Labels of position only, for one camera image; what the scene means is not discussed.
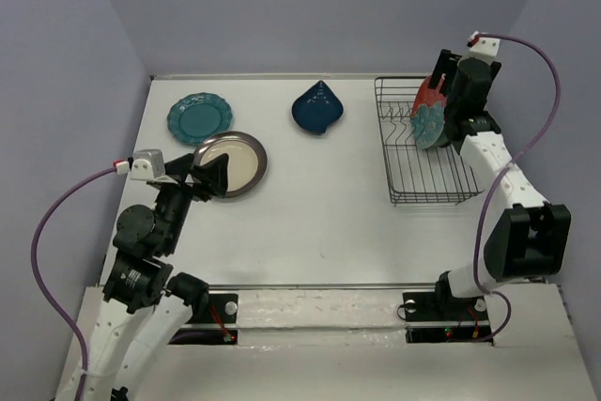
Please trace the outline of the silver rimmed cream plate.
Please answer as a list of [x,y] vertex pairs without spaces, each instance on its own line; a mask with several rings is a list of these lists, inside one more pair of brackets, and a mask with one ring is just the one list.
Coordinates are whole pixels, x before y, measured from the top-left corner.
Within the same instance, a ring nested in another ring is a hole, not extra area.
[[193,155],[194,163],[199,166],[222,155],[228,156],[225,198],[235,198],[251,191],[265,176],[269,161],[263,145],[242,131],[212,135],[196,148]]

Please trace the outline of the red teal floral plate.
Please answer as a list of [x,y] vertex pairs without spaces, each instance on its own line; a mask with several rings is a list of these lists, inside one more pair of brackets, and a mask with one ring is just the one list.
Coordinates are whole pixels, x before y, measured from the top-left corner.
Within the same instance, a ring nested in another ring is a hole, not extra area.
[[446,98],[437,87],[430,88],[431,77],[424,79],[413,102],[410,124],[417,148],[429,149],[445,143],[444,108]]

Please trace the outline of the navy leaf shaped dish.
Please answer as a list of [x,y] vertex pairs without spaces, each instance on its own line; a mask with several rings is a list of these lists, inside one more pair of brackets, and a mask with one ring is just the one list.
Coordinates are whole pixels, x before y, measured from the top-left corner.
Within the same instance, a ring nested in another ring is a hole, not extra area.
[[304,131],[325,134],[344,114],[344,105],[320,80],[299,96],[291,107],[292,118]]

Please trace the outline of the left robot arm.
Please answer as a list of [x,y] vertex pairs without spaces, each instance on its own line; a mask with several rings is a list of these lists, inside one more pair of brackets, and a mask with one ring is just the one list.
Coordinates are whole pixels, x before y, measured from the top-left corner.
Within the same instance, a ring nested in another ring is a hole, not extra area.
[[200,164],[192,153],[166,162],[158,149],[136,151],[114,162],[112,172],[157,189],[150,207],[137,204],[117,217],[115,261],[87,348],[58,400],[130,400],[149,367],[187,321],[208,309],[208,284],[173,273],[173,254],[190,206],[225,196],[229,156]]

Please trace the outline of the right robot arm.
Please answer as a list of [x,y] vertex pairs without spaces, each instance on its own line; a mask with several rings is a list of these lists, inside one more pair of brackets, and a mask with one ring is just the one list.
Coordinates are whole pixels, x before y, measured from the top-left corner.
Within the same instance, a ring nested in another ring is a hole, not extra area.
[[555,275],[562,267],[571,213],[528,181],[485,108],[500,69],[493,53],[443,50],[428,83],[446,99],[447,143],[487,190],[471,262],[442,273],[436,282],[432,306],[444,318],[457,316],[467,301],[500,286]]

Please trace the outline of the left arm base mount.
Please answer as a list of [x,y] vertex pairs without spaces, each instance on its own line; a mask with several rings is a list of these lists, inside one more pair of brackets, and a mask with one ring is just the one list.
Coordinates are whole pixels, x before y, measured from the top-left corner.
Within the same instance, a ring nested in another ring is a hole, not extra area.
[[238,343],[239,295],[211,293],[208,306],[181,327],[172,343],[176,345],[234,346]]

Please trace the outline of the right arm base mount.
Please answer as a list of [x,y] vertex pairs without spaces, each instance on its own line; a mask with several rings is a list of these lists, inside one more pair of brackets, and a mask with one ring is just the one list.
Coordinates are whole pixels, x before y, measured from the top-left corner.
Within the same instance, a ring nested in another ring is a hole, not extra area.
[[434,292],[406,292],[396,315],[405,323],[409,344],[492,342],[483,297],[442,302]]

